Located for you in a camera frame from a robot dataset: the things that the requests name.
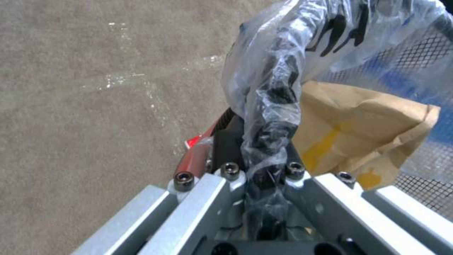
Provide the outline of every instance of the bolt head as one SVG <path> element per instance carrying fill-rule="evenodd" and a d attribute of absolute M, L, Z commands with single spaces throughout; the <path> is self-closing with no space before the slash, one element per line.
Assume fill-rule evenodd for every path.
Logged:
<path fill-rule="evenodd" d="M 224 163 L 220 167 L 220 175 L 229 181 L 237 180 L 239 178 L 239 166 L 234 162 Z"/>
<path fill-rule="evenodd" d="M 189 191 L 193 188 L 195 178 L 191 172 L 179 172 L 173 177 L 174 188 L 177 191 Z"/>
<path fill-rule="evenodd" d="M 338 172 L 335 176 L 350 188 L 353 188 L 356 183 L 356 179 L 348 172 Z"/>
<path fill-rule="evenodd" d="M 305 167 L 298 162 L 290 162 L 286 164 L 285 175 L 289 179 L 300 180 L 304 176 Z"/>

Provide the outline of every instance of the concrete floor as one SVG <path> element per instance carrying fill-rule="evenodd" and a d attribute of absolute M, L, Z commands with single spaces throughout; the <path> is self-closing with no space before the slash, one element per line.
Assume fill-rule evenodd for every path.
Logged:
<path fill-rule="evenodd" d="M 164 187 L 271 0 L 0 1 L 0 254 L 72 252 Z"/>

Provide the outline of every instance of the crumpled plastic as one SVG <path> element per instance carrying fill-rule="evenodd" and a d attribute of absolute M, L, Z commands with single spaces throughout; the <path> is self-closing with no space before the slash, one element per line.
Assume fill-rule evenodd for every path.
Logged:
<path fill-rule="evenodd" d="M 437 0 L 288 0 L 243 23 L 225 61 L 222 87 L 245 122 L 241 152 L 249 180 L 264 169 L 277 186 L 285 147 L 301 121 L 305 81 L 339 82 L 443 108 L 451 105 L 446 96 L 453 91 L 447 84 L 451 27 L 452 17 Z M 443 47 L 435 44 L 436 36 Z M 275 196 L 281 197 L 279 192 L 249 196 L 248 208 L 259 205 L 282 219 L 284 212 L 272 206 Z"/>

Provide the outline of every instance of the paper bag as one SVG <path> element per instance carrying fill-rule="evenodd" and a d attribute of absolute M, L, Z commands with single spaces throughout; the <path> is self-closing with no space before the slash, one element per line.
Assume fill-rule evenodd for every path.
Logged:
<path fill-rule="evenodd" d="M 306 82 L 293 144 L 311 175 L 345 171 L 365 190 L 391 184 L 440 108 L 372 90 Z"/>

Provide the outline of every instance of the metal frame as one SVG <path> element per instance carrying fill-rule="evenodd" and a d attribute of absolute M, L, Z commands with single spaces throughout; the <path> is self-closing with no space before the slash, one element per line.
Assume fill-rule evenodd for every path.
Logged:
<path fill-rule="evenodd" d="M 191 254 L 214 238 L 230 205 L 228 182 L 205 174 L 138 254 Z"/>
<path fill-rule="evenodd" d="M 137 252 L 177 204 L 175 195 L 147 186 L 72 254 Z"/>
<path fill-rule="evenodd" d="M 453 254 L 453 223 L 388 186 L 362 197 L 437 254 Z"/>
<path fill-rule="evenodd" d="M 432 254 L 332 174 L 305 181 L 292 202 L 327 240 L 352 238 L 367 254 Z"/>

